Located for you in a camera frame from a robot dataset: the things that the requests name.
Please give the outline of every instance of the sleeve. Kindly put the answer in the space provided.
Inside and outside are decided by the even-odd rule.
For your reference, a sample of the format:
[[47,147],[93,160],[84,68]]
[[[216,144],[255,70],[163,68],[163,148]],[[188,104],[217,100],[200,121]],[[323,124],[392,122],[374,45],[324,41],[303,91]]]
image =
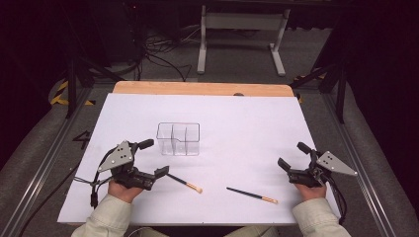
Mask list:
[[93,210],[86,223],[78,227],[72,237],[121,237],[129,226],[132,204],[106,195]]
[[293,215],[304,237],[348,237],[348,231],[338,223],[326,198],[316,198],[293,208]]

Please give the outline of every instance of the hand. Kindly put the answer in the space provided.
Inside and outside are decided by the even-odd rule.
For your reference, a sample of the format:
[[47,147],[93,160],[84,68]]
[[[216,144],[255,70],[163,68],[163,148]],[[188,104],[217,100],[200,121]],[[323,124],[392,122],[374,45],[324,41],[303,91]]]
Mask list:
[[127,189],[125,186],[118,184],[114,180],[109,182],[108,194],[128,203],[132,203],[133,199],[141,194],[141,192],[142,189],[140,188]]
[[326,198],[326,186],[319,188],[309,188],[305,185],[294,184],[302,196],[302,200],[310,200],[315,198]]

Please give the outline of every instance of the clear plastic container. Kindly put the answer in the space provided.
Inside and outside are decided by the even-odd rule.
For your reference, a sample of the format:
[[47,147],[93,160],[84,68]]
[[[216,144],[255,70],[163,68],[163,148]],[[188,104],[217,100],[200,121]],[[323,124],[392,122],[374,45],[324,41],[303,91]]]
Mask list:
[[157,141],[162,155],[197,156],[200,154],[200,125],[160,122]]

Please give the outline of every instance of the wire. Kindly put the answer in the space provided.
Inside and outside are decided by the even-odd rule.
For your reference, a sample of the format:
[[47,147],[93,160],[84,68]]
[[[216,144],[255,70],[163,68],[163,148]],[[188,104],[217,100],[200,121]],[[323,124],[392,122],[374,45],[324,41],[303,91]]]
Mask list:
[[151,229],[150,227],[141,227],[141,228],[138,228],[138,229],[136,229],[136,230],[134,230],[134,231],[132,231],[129,235],[128,235],[128,237],[131,237],[135,232],[138,232],[138,231],[141,231],[141,230],[143,230],[143,229]]
[[256,36],[256,34],[259,31],[256,31],[256,30],[230,30],[229,32],[230,33],[233,33],[235,35],[238,35],[238,36],[241,36],[241,37],[245,37],[247,39],[250,39],[250,38]]
[[[138,64],[140,63],[139,61],[136,61],[134,65],[131,65],[128,68],[122,69],[120,71],[111,71],[111,72],[115,75],[118,75],[118,76],[126,75],[127,73],[130,73],[132,70],[134,70],[138,66]],[[106,76],[102,73],[93,72],[93,71],[90,71],[90,70],[89,70],[89,73],[96,78],[108,78],[108,76]]]
[[[105,156],[104,156],[104,158],[102,158],[102,161],[101,161],[101,163],[99,164],[99,166],[101,166],[101,165],[105,162],[106,158],[107,158],[109,155],[111,155],[111,154],[115,151],[115,149],[117,149],[117,147],[112,148],[111,150],[109,150],[109,151],[105,154]],[[102,184],[104,184],[104,183],[101,183],[98,179],[99,179],[99,171],[96,171],[95,179],[94,179],[94,180],[93,180],[93,182],[91,183],[91,186],[92,186],[92,193],[90,194],[90,205],[91,205],[91,206],[93,206],[93,208],[96,208],[96,206],[98,206],[98,203],[99,203],[99,201],[98,201],[98,190],[99,190],[99,188],[102,186]]]
[[59,190],[59,188],[61,188],[61,186],[65,183],[65,181],[68,179],[68,177],[70,177],[73,173],[74,173],[74,171],[79,167],[79,165],[80,165],[80,162],[81,161],[79,161],[78,163],[77,163],[77,165],[75,165],[74,167],[73,167],[73,169],[70,171],[70,173],[68,173],[65,177],[64,177],[64,179],[55,187],[55,189],[46,197],[46,199],[44,199],[43,201],[42,201],[42,203],[38,206],[38,208],[31,214],[31,216],[28,218],[28,220],[26,221],[26,223],[25,223],[25,225],[22,227],[22,229],[21,229],[21,232],[20,232],[20,234],[19,234],[19,236],[21,237],[21,236],[23,236],[23,234],[24,234],[24,232],[25,232],[25,230],[26,230],[26,228],[28,227],[28,225],[31,223],[31,221],[32,221],[32,219],[35,217],[35,215],[38,213],[38,211],[40,211],[40,209],[46,204],[46,202]]
[[186,82],[186,79],[185,79],[185,77],[184,77],[184,75],[182,74],[182,72],[175,66],[175,65],[173,65],[172,63],[170,63],[169,61],[167,61],[167,60],[165,60],[165,59],[163,59],[163,58],[161,58],[161,57],[158,57],[158,56],[155,56],[155,55],[153,55],[153,54],[148,54],[148,56],[151,56],[151,57],[155,57],[155,58],[157,58],[157,59],[160,59],[160,60],[162,60],[162,61],[164,61],[164,62],[166,62],[167,64],[169,64],[170,66],[172,66],[176,71],[178,71],[178,73],[181,75],[181,77],[182,77],[182,80],[184,81],[184,82]]
[[181,39],[179,42],[173,42],[170,39],[155,40],[155,39],[158,38],[158,35],[150,36],[145,41],[145,47],[148,51],[155,52],[155,53],[170,52],[171,50],[173,50],[173,49],[175,49],[175,48],[177,48],[181,45],[185,45],[187,43],[190,43],[191,41],[197,41],[197,40],[194,40],[194,39],[191,39],[191,38],[200,29],[201,29],[200,27],[197,27],[195,30],[193,30],[190,34],[188,34],[185,38]]
[[343,222],[345,221],[345,218],[346,218],[348,205],[346,204],[345,198],[343,197],[342,193],[338,189],[338,187],[336,185],[336,182],[333,180],[333,178],[332,177],[327,177],[325,175],[323,175],[322,177],[329,182],[330,187],[332,188],[332,191],[333,191],[335,197],[337,197],[337,202],[338,202],[339,208],[342,212],[341,213],[342,216],[339,218],[339,224],[342,225]]
[[105,183],[109,182],[109,181],[110,181],[113,177],[114,177],[114,176],[110,176],[110,177],[108,177],[106,180],[103,180],[103,181],[99,182],[99,184],[98,184],[98,189],[96,189],[96,193],[99,191],[99,188],[100,188],[103,184],[105,184]]
[[[154,63],[154,64],[156,64],[156,65],[159,65],[159,66],[162,66],[162,67],[171,67],[171,66],[166,66],[166,65],[162,65],[162,64],[160,64],[160,63],[157,63],[157,62],[155,62],[155,61],[153,61],[153,60],[151,60],[150,58],[147,58],[151,63]],[[189,73],[191,72],[191,69],[192,69],[192,65],[191,64],[188,64],[188,65],[183,65],[183,66],[177,66],[177,68],[179,69],[179,68],[184,68],[184,67],[189,67],[188,68],[188,72],[186,73],[186,75],[184,76],[185,78],[188,78],[188,75],[189,75]]]
[[140,81],[141,80],[141,73],[142,73],[142,61],[139,63],[139,65],[136,66],[136,69],[138,71],[136,77],[133,77],[133,80]]

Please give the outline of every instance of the person's right hand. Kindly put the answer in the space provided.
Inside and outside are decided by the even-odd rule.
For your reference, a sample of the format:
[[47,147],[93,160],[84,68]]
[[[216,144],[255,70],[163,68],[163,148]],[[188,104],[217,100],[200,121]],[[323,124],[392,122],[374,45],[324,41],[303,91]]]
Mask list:
[[314,198],[326,198],[326,186],[319,188],[309,188],[305,185],[294,184],[302,196],[302,200],[310,200]]

